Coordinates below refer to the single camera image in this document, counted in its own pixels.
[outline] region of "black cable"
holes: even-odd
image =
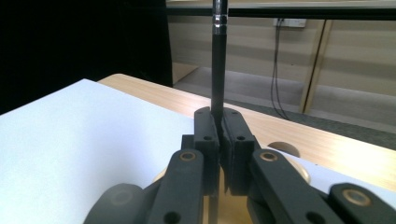
[[[290,120],[289,117],[286,115],[285,110],[282,107],[282,104],[280,103],[279,99],[279,89],[277,85],[277,55],[279,52],[279,37],[280,37],[280,27],[284,19],[278,19],[276,22],[276,44],[275,44],[275,55],[274,55],[274,68],[273,68],[273,76],[272,76],[272,81],[271,81],[271,103],[273,106],[273,109],[275,112],[282,118],[286,120]],[[279,106],[279,109],[276,108],[275,102],[274,102],[274,85],[275,85],[275,92],[276,92],[276,99],[277,99],[277,104]]]

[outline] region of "white paper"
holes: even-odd
[[[81,80],[0,116],[0,223],[82,223],[119,183],[149,185],[192,119]]]

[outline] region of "floor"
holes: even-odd
[[[225,101],[271,116],[270,77],[226,72]],[[304,84],[278,80],[282,107],[291,121],[396,149],[396,97],[319,86],[309,115],[298,113]],[[174,88],[210,97],[210,68],[199,67]]]

